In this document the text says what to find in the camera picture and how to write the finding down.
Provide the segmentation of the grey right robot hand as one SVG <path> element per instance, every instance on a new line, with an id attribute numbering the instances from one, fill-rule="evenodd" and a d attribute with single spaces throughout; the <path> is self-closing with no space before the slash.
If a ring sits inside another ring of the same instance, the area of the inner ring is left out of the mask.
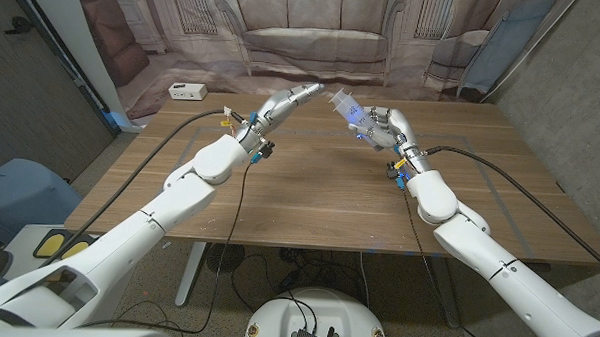
<path id="1" fill-rule="evenodd" d="M 366 140 L 375 150 L 394 150 L 400 153 L 418 146 L 417 138 L 404 114 L 398 109 L 383 106 L 365 107 L 364 111 L 374 122 L 374 126 L 364 127 L 350 123 L 347 127 L 360 138 Z"/>

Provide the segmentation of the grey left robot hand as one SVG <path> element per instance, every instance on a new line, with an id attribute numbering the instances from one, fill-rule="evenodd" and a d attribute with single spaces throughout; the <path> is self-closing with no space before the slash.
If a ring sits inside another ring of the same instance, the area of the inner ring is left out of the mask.
<path id="1" fill-rule="evenodd" d="M 324 90 L 324 84 L 311 83 L 278 91 L 262 104 L 250 123 L 261 135 L 270 133 L 284 123 L 298 106 L 304 105 Z"/>

